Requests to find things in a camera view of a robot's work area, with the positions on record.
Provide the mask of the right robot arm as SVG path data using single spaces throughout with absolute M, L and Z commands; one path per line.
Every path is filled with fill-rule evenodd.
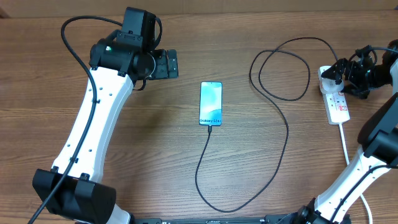
M 322 93 L 348 93 L 365 100 L 370 91 L 392 86 L 392 96 L 364 124 L 358 134 L 358 150 L 332 185 L 281 223 L 350 223 L 348 209 L 380 176 L 397 168 L 397 41 L 382 48 L 357 49 L 353 58 L 341 58 L 318 73 Z

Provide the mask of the white power strip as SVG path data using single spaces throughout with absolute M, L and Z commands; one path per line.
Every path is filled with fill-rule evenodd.
M 322 72 L 330 66 L 322 66 L 318 69 L 318 79 Z M 343 124 L 350 120 L 348 105 L 345 94 L 341 91 L 332 94 L 322 94 L 326 109 L 326 116 L 328 123 L 331 125 Z

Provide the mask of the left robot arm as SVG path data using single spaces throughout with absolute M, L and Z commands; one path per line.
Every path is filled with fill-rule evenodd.
M 159 48 L 161 20 L 128 7 L 118 28 L 100 39 L 83 65 L 88 83 L 71 133 L 50 170 L 32 180 L 41 210 L 78 223 L 134 223 L 102 184 L 104 160 L 118 116 L 138 81 L 178 77 L 177 53 Z

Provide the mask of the blue Samsung smartphone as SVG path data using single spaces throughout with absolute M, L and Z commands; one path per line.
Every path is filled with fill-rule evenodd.
M 201 82 L 199 124 L 221 126 L 223 84 L 221 82 Z

